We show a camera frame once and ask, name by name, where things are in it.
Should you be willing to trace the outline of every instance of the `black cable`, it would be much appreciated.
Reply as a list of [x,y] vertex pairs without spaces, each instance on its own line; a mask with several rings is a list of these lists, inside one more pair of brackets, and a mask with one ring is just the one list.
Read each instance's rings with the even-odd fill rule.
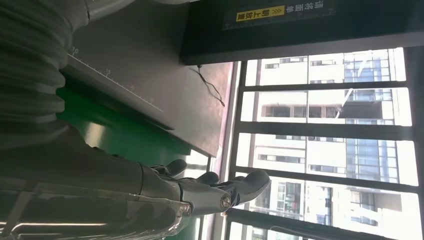
[[[200,68],[202,67],[202,65],[197,65],[197,68],[198,68],[198,71],[196,71],[196,70],[194,70],[199,76],[200,76],[200,78],[201,78],[201,80],[203,81],[203,83],[204,83],[204,85],[206,86],[206,88],[207,88],[207,90],[209,91],[209,93],[210,93],[210,95],[212,95],[212,97],[214,97],[215,99],[217,99],[220,103],[221,103],[221,105],[223,106],[223,107],[225,107],[225,103],[223,102],[223,97],[221,96],[221,94],[220,94],[220,92],[217,90],[217,88],[212,84],[212,83],[210,83],[210,82],[208,82],[208,81],[206,81],[206,79],[203,77],[203,75],[202,75],[202,73],[200,72]],[[208,84],[209,85],[211,85],[212,87],[213,87],[213,89],[215,90],[215,92],[218,94],[218,96],[219,97],[217,97],[217,96],[215,96],[213,93],[212,93],[212,91],[211,91],[211,89],[209,88],[209,86],[208,86]]]

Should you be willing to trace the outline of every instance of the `apartment building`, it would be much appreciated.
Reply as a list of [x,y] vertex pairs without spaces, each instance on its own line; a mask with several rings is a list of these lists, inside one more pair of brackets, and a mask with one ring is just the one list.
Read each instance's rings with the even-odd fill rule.
[[[405,80],[401,48],[272,58],[249,61],[249,64],[246,85]],[[256,73],[260,70],[259,82],[254,82],[258,81],[255,76],[249,77],[249,71],[255,70]],[[244,96],[243,112],[242,121],[411,124],[405,89],[256,92]],[[411,184],[408,172],[412,166],[415,167],[415,159],[411,156],[413,144],[400,141],[246,134],[240,138],[238,147],[237,165],[287,172]],[[397,232],[390,229],[399,219],[410,217],[405,213],[410,201],[407,195],[371,188],[273,178],[271,185],[249,208],[251,211],[399,238],[410,229],[406,227],[400,232],[399,228]],[[298,239],[297,236],[252,227],[247,231],[248,240]]]

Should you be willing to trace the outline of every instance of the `green table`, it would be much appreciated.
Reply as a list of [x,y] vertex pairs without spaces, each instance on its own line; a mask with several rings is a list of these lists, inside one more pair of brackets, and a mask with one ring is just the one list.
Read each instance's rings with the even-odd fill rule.
[[[57,94],[66,104],[58,118],[75,126],[92,147],[145,165],[166,165],[190,155],[188,144],[158,127],[124,117],[66,87],[58,89]],[[196,219],[178,235],[166,239],[197,239]]]

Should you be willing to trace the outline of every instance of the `yellow warning label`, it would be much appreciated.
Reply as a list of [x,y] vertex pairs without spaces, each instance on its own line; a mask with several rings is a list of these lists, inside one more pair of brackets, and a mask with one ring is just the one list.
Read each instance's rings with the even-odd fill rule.
[[250,11],[237,12],[237,17],[235,21],[241,22],[241,21],[247,21],[247,20],[282,16],[284,15],[285,7],[286,7],[285,5],[282,5],[282,6],[273,6],[268,8],[250,10]]

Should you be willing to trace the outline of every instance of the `black window bar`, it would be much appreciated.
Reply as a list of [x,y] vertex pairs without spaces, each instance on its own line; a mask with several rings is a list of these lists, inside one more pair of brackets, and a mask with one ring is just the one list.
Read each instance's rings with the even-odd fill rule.
[[[424,123],[424,47],[406,47],[403,49],[404,64],[406,72],[406,81],[371,81],[371,82],[343,82],[343,83],[326,83],[326,84],[292,84],[292,85],[259,85],[261,78],[262,60],[257,61],[256,85],[246,86],[248,62],[242,61],[240,65],[239,86],[235,100],[235,120],[233,127],[233,135],[231,141],[230,158],[229,158],[229,179],[236,176],[236,173],[248,174],[258,168],[253,168],[255,135],[268,134],[277,136],[305,136],[302,139],[306,142],[308,136],[319,136],[327,138],[344,138],[344,139],[372,139],[372,140],[390,140],[390,141],[413,141],[416,159],[418,186],[368,180],[348,177],[331,176],[324,174],[306,173],[307,162],[304,162],[305,173],[282,171],[274,169],[263,169],[271,177],[313,181],[319,183],[346,185],[351,188],[369,188],[383,191],[394,191],[398,193],[413,193],[418,195],[420,205],[421,224],[424,223],[424,127],[420,123]],[[392,88],[408,88],[409,101],[411,108],[412,126],[401,125],[367,125],[367,124],[328,124],[328,123],[296,123],[296,122],[260,122],[256,121],[258,115],[258,98],[259,92],[307,92],[313,90],[347,90],[347,89],[392,89]],[[253,104],[253,120],[242,121],[242,105],[243,97],[246,92],[254,92]],[[306,97],[306,116],[309,115],[309,102]],[[248,166],[237,165],[238,144],[240,134],[250,134],[250,150]],[[305,144],[305,156],[308,144]],[[231,235],[232,223],[243,224],[243,230],[246,226],[253,226],[275,232],[285,233],[303,237],[303,239],[315,240],[341,240],[341,239],[390,239],[370,233],[356,232],[352,230],[337,228],[334,226],[312,223],[306,220],[297,220],[290,217],[281,217],[277,215],[269,215],[262,212],[249,211],[249,204],[243,209],[230,209],[227,211],[227,224],[225,239],[229,240]],[[242,232],[242,237],[246,237],[246,233]]]

